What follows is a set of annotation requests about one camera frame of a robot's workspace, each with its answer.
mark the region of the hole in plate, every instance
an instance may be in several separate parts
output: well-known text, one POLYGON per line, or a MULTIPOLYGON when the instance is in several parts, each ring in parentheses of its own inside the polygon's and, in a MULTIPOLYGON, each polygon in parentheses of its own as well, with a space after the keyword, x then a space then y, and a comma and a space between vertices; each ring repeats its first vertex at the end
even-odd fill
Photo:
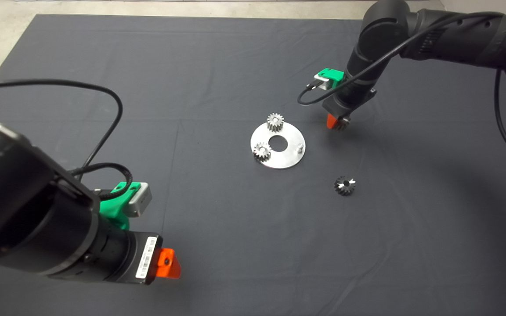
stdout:
POLYGON ((269 139, 269 146, 271 146, 272 150, 281 152, 287 149, 288 142, 283 136, 275 135, 269 139))

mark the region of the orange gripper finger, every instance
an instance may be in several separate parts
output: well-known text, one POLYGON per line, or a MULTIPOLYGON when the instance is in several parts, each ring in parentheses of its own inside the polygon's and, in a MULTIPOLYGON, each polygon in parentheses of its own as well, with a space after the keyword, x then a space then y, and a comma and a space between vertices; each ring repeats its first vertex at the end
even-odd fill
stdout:
POLYGON ((327 114, 327 128, 334 129, 336 128, 337 124, 340 124, 339 120, 337 120, 335 116, 327 114))
POLYGON ((181 265, 175 250, 171 248, 161 248, 159 259, 157 260, 157 272, 155 274, 158 278, 178 279, 181 277, 181 265))

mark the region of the silver gear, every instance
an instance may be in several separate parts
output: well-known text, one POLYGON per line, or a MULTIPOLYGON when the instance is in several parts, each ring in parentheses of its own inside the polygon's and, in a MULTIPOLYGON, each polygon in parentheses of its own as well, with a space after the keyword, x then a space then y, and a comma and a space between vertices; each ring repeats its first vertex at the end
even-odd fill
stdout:
POLYGON ((253 155, 255 156, 256 160, 265 162, 271 158, 271 147, 266 143, 258 143, 253 149, 253 155))
POLYGON ((348 180, 347 177, 340 176, 337 180, 335 180, 334 187, 338 194, 347 196, 355 190, 356 185, 357 182, 354 179, 348 180))
POLYGON ((272 132, 278 132, 282 130, 282 126, 285 123, 285 118, 279 113, 273 113, 267 118, 267 128, 272 132))

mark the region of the green bracket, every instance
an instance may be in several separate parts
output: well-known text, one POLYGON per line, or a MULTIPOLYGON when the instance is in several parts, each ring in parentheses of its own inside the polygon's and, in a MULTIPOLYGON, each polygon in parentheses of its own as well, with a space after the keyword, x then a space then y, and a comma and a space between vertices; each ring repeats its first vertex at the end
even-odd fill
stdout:
POLYGON ((343 78, 345 78, 345 73, 339 70, 325 68, 321 70, 321 72, 318 72, 318 76, 331 80, 331 88, 335 89, 335 87, 343 81, 343 78))
MULTIPOLYGON (((120 182, 111 193, 122 190, 124 186, 126 186, 126 182, 120 182)), ((99 210, 101 215, 108 218, 112 224, 118 226, 120 229, 128 230, 130 228, 130 222, 123 210, 141 186, 140 182, 132 182, 128 190, 121 196, 113 198, 112 200, 101 201, 101 209, 99 210)))

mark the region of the cable connector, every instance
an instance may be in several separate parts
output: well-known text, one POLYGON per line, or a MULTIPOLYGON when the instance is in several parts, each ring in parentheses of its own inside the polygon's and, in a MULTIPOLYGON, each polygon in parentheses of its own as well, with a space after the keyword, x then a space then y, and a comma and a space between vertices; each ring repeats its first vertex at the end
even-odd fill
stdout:
POLYGON ((323 84, 322 80, 316 79, 316 80, 312 81, 310 84, 306 85, 306 90, 311 91, 311 90, 317 88, 318 86, 321 86, 322 84, 323 84))

